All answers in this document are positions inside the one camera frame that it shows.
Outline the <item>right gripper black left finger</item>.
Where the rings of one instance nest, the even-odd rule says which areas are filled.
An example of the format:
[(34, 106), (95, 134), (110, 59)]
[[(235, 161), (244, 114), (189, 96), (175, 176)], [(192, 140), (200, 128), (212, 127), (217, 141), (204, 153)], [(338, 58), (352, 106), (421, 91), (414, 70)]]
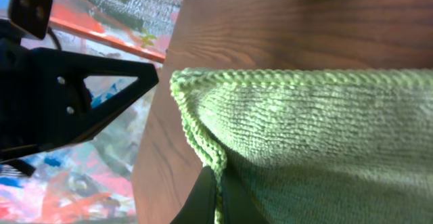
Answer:
[(205, 166), (182, 209), (170, 224), (214, 224), (217, 181), (213, 170)]

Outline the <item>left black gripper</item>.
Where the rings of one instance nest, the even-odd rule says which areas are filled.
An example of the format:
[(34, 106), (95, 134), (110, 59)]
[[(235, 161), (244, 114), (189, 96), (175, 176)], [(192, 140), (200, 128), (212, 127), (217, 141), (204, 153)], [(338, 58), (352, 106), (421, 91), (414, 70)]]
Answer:
[(1, 21), (1, 162), (93, 139), (158, 84), (153, 64), (20, 45)]

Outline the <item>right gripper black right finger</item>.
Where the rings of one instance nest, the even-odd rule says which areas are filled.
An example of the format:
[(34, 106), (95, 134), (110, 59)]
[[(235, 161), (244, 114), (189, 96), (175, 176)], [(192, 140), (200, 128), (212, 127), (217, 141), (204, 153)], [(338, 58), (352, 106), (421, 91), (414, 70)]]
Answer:
[(224, 224), (268, 224), (254, 205), (231, 164), (224, 170), (222, 179)]

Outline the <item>green microfiber cloth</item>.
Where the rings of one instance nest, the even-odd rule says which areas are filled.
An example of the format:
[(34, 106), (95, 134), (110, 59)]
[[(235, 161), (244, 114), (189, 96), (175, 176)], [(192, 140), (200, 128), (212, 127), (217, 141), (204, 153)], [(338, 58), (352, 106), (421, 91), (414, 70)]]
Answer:
[(269, 223), (431, 223), (431, 70), (173, 73), (187, 142)]

